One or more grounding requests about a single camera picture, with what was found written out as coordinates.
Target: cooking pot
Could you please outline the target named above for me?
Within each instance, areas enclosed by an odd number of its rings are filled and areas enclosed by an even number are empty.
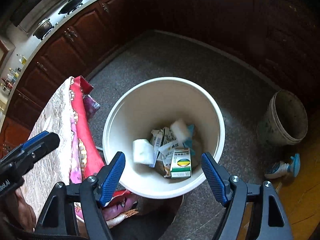
[[[52,28],[52,24],[50,19],[44,19],[42,22],[39,23],[38,27],[36,28],[33,36],[36,36],[38,39],[42,39],[43,36]]]
[[[83,0],[69,0],[59,11],[58,14],[65,14],[75,10]]]

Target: frying pan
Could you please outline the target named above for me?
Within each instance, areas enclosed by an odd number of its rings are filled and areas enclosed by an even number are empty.
[[[69,13],[72,10],[75,10],[83,0],[69,0],[60,10],[58,14]]]

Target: cabinet door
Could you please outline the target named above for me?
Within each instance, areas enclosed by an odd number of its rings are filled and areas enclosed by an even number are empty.
[[[93,3],[71,19],[69,33],[78,51],[90,58],[91,70],[116,47],[110,22],[99,3]]]
[[[41,59],[35,57],[17,85],[17,89],[41,107],[45,107],[51,96],[58,89],[64,79],[57,81],[52,66],[47,67],[40,63]]]
[[[107,17],[112,22],[117,40],[121,43],[135,36],[134,2],[132,0],[99,0]]]
[[[38,106],[35,102],[16,89],[8,106],[6,117],[11,118],[23,127],[32,130],[42,109],[42,107]]]
[[[2,157],[7,155],[9,151],[13,150],[21,143],[26,142],[30,133],[30,130],[6,117],[0,133],[0,151],[2,152]]]
[[[37,53],[37,61],[50,72],[50,79],[56,84],[62,84],[70,76],[84,75],[90,62],[87,54],[76,50],[76,41],[72,42],[67,28],[61,26]]]

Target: blue gripper pad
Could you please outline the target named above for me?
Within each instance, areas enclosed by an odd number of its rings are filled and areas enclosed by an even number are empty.
[[[116,190],[119,179],[124,170],[124,166],[125,166],[125,156],[124,156],[124,153],[121,153],[115,165],[111,168],[111,171],[106,177],[106,180],[101,185],[102,192],[101,192],[101,197],[99,199],[99,203],[101,207],[104,207],[106,203],[108,203],[111,200],[112,195]]]
[[[205,153],[201,155],[201,168],[207,178],[214,198],[225,207],[228,203],[225,185]]]
[[[37,140],[41,139],[42,137],[46,136],[47,134],[49,134],[49,132],[47,131],[43,131],[41,133],[39,133],[38,135],[32,137],[30,140],[26,141],[23,145],[22,145],[22,150],[25,150],[27,147],[29,147],[31,144],[33,144],[34,142],[36,142]]]

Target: white lace tablecloth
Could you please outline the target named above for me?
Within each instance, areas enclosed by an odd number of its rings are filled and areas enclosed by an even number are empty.
[[[63,181],[69,185],[71,171],[71,102],[68,78],[54,93],[43,109],[29,138],[46,130],[59,135],[60,145],[53,152],[39,160],[25,176],[21,187],[26,202],[31,205],[38,219],[53,186]]]

